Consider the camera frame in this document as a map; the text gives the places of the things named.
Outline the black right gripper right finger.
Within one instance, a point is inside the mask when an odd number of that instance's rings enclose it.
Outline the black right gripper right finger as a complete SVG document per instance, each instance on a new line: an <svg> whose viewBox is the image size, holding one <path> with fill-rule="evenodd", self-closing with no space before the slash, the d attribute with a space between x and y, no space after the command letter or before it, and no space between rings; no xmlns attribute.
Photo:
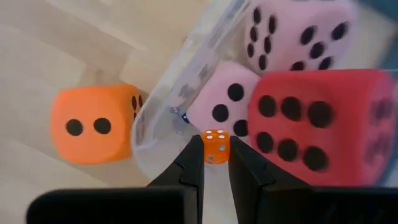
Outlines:
<svg viewBox="0 0 398 224"><path fill-rule="evenodd" d="M305 223L311 186L267 160L236 136L230 139L229 181L239 224Z"/></svg>

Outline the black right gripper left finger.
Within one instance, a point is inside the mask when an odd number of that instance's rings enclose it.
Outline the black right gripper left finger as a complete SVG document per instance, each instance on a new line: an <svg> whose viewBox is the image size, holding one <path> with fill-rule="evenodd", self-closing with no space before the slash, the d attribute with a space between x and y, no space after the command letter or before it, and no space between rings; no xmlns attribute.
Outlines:
<svg viewBox="0 0 398 224"><path fill-rule="evenodd" d="M204 183L204 143L194 135L148 185L157 196L150 204L148 222L202 224Z"/></svg>

